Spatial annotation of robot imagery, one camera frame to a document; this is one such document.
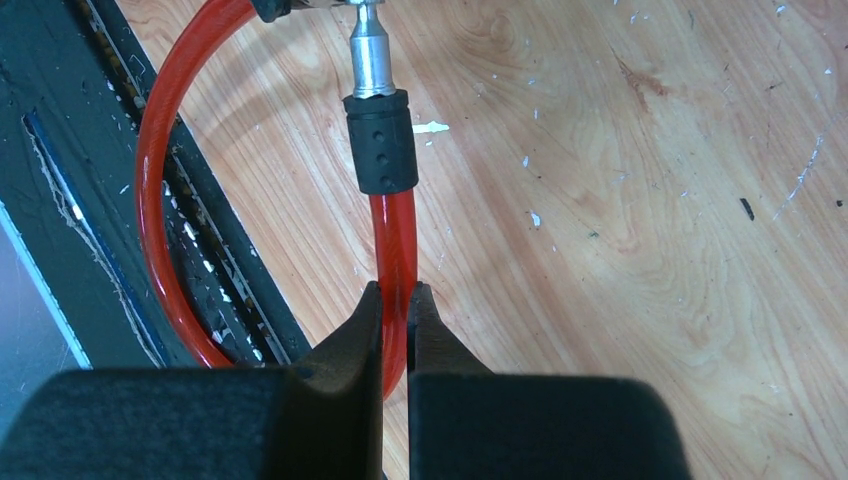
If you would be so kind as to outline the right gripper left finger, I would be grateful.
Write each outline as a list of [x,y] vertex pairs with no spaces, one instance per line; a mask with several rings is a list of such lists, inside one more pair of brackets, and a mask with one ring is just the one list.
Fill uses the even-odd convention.
[[5,479],[380,479],[382,300],[299,361],[52,377],[1,444]]

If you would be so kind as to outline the red cable lock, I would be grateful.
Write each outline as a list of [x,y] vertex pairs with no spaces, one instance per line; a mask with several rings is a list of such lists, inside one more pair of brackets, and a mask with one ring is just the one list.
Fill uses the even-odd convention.
[[[317,1],[207,1],[189,21],[162,64],[147,101],[136,154],[135,198],[140,243],[154,292],[194,360],[205,368],[233,361],[201,326],[171,259],[162,182],[178,109],[196,75],[248,21],[266,23]],[[408,93],[393,82],[389,37],[375,1],[354,1],[350,36],[353,91],[343,101],[359,190],[367,195],[382,295],[382,388],[389,397],[407,361],[406,316],[418,282],[414,189],[419,182]]]

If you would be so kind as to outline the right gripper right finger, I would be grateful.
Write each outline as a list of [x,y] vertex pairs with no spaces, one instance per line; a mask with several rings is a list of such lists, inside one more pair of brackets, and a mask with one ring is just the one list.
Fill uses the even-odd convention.
[[663,399],[629,378],[496,373],[418,284],[408,313],[414,479],[688,479]]

